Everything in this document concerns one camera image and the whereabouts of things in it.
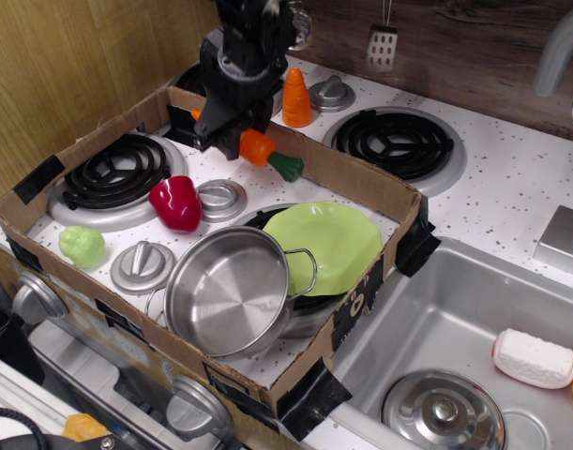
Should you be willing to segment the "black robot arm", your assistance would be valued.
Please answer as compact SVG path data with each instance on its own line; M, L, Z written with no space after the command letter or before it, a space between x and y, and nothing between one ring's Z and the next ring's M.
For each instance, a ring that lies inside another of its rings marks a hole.
M286 1L217 1L216 8L221 26L200 45L206 103L194 131L201 150L214 146L234 160L241 133L268 126L296 30Z

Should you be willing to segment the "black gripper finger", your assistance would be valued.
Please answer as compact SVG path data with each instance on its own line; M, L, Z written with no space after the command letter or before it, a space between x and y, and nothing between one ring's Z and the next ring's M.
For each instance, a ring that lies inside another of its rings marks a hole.
M246 123L249 128L265 133L273 116L274 98L265 96L251 105L247 111Z
M227 127L217 133L215 146L227 160L239 158L240 135L237 127Z

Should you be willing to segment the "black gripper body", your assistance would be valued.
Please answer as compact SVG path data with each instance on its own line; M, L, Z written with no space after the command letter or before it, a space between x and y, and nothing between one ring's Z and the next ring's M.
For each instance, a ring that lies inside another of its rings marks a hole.
M200 70L206 103L198 126L211 132L237 117L245 117L257 100L283 88L282 76L265 68L260 74L244 76L225 63L221 44L205 39L200 47Z

